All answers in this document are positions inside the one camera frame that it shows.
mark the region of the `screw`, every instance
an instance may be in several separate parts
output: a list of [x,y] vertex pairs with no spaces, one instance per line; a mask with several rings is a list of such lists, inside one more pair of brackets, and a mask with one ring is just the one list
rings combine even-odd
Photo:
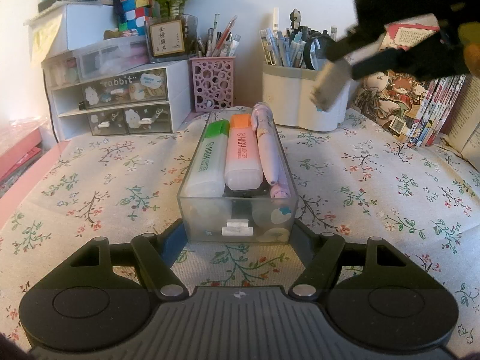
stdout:
[[183,294],[183,287],[178,284],[168,284],[160,289],[160,293],[166,297],[177,297]]
[[317,292],[316,288],[310,284],[298,284],[292,288],[292,291],[295,295],[303,297],[310,297]]

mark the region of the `orange highlighter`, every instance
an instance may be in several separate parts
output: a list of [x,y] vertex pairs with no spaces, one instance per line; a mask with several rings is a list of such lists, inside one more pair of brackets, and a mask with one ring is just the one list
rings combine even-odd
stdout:
[[225,184],[232,191],[256,190],[263,181],[255,133],[250,114],[232,115],[226,150]]

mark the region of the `green highlighter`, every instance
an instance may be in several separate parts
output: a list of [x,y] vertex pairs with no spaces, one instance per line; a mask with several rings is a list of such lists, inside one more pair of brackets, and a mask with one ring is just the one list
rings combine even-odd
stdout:
[[229,131],[228,120],[219,120],[207,126],[185,186],[187,196],[213,198],[223,195]]

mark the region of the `white wall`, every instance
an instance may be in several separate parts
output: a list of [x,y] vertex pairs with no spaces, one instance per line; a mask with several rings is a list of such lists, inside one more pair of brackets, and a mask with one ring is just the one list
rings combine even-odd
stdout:
[[40,66],[30,66],[28,27],[41,0],[0,0],[0,112],[9,119],[48,115]]
[[302,24],[322,31],[335,25],[338,35],[356,21],[353,0],[190,0],[185,12],[199,18],[198,34],[206,38],[215,13],[220,14],[220,29],[238,15],[233,29],[242,36],[237,49],[235,104],[251,105],[262,99],[263,54],[258,31],[272,26],[273,7],[280,8],[280,28],[290,26],[290,12],[301,11]]

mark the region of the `highlighter cap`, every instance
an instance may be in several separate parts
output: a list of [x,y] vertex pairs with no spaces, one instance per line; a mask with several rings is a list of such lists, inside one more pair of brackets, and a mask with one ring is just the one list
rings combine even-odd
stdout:
[[250,114],[235,114],[230,118],[231,128],[247,128],[251,127]]
[[229,136],[230,123],[228,120],[219,120],[217,122],[210,123],[205,131],[205,138],[213,138],[217,135],[224,134]]

